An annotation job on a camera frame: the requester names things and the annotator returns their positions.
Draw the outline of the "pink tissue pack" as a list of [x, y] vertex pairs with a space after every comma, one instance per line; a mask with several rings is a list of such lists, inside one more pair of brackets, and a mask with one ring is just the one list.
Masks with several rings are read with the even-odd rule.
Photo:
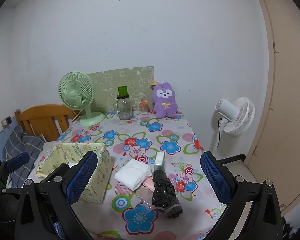
[[144, 187], [149, 189], [150, 191], [154, 192], [155, 186], [154, 186], [154, 181], [152, 177], [148, 177], [142, 184]]

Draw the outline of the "black umbrella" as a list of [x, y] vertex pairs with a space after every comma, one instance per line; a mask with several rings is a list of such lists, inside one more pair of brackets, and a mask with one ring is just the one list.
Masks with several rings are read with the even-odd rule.
[[152, 205], [169, 219], [179, 217], [183, 213], [183, 208], [165, 171], [155, 170], [152, 180], [154, 182]]

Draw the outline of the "green tissue pack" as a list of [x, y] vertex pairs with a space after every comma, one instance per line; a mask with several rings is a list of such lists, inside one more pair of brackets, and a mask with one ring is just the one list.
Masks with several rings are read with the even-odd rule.
[[157, 152], [154, 159], [154, 170], [164, 170], [165, 153]]

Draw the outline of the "blue plaid pillow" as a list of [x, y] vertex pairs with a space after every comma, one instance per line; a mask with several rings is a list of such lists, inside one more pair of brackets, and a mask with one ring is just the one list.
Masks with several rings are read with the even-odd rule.
[[6, 141], [2, 156], [4, 160], [11, 160], [20, 154], [26, 152], [29, 154], [29, 161], [10, 173], [10, 182], [12, 188], [22, 187], [31, 171], [34, 169], [39, 154], [44, 146], [44, 138], [32, 136], [25, 133], [21, 126], [16, 126]]

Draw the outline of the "yellow fabric storage box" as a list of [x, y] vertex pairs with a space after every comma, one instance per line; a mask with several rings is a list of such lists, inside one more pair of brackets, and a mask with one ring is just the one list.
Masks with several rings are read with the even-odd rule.
[[70, 142], [57, 143], [50, 153], [38, 164], [36, 176], [39, 181], [46, 178], [59, 165], [77, 164], [88, 152], [94, 152], [97, 156], [97, 167], [81, 194], [80, 200], [101, 204], [103, 202], [108, 182], [110, 180], [113, 161], [104, 144], [78, 144]]

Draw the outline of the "wooden bed headboard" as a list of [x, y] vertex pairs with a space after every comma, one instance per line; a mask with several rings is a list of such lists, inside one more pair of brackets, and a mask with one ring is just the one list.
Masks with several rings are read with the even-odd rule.
[[29, 135], [43, 135], [46, 141], [56, 141], [69, 127], [76, 112], [65, 105], [39, 105], [23, 112], [15, 111], [18, 125]]

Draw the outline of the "beige door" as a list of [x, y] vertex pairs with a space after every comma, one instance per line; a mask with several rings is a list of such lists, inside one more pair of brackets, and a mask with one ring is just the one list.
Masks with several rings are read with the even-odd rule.
[[257, 181], [274, 183], [286, 215], [300, 202], [300, 9], [293, 0], [259, 3], [268, 39], [268, 83], [245, 165]]

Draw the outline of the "green desk fan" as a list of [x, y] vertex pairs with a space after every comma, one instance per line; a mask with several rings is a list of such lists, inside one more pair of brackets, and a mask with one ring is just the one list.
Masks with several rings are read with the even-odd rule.
[[101, 112], [92, 112], [91, 104], [95, 97], [92, 79], [82, 72], [65, 74], [58, 85], [58, 95], [66, 107], [73, 111], [85, 111], [80, 117], [82, 126], [94, 126], [105, 119]]

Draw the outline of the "white standing fan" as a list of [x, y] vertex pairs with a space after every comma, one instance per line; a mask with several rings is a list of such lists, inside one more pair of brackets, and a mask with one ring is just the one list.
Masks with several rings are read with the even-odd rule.
[[255, 116], [255, 106], [245, 96], [238, 98], [234, 103], [226, 98], [220, 98], [215, 105], [215, 111], [221, 117], [218, 119], [212, 153], [216, 152], [223, 133], [236, 138], [250, 127]]

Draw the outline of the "floral tablecloth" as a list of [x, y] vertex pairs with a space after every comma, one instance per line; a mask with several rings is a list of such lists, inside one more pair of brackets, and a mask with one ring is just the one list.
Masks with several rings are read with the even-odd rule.
[[[204, 239], [225, 210], [200, 168], [203, 147], [181, 113], [158, 119], [135, 113], [122, 121], [114, 113], [93, 126], [73, 123], [48, 142], [30, 177], [41, 181], [62, 163], [75, 164], [95, 151], [99, 165], [80, 200], [78, 218], [95, 239]], [[131, 190], [121, 181], [131, 160], [162, 168], [175, 189], [183, 213], [167, 218], [151, 205], [146, 180]]]

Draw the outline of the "glass jar green cup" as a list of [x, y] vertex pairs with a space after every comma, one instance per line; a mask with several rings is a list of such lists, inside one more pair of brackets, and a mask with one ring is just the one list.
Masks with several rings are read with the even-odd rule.
[[120, 120], [130, 120], [133, 115], [132, 105], [129, 98], [127, 86], [118, 88], [117, 112]]

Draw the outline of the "cotton swab jar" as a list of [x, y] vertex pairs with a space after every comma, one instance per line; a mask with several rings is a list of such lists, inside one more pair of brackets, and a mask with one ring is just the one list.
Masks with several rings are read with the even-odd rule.
[[149, 104], [146, 100], [141, 100], [139, 103], [139, 111], [141, 114], [147, 114], [149, 112]]

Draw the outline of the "purple plush bunny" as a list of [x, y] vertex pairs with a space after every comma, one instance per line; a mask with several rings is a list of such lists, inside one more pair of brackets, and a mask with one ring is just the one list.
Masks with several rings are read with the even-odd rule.
[[177, 116], [178, 105], [175, 101], [175, 92], [170, 83], [158, 83], [153, 88], [152, 95], [155, 116], [159, 119]]

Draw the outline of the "wall power outlet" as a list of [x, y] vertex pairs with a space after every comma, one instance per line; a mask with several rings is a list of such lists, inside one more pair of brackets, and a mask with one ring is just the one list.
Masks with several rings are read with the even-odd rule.
[[10, 126], [11, 123], [12, 123], [12, 118], [8, 116], [4, 120], [2, 120], [1, 125], [3, 129], [5, 129], [7, 126]]

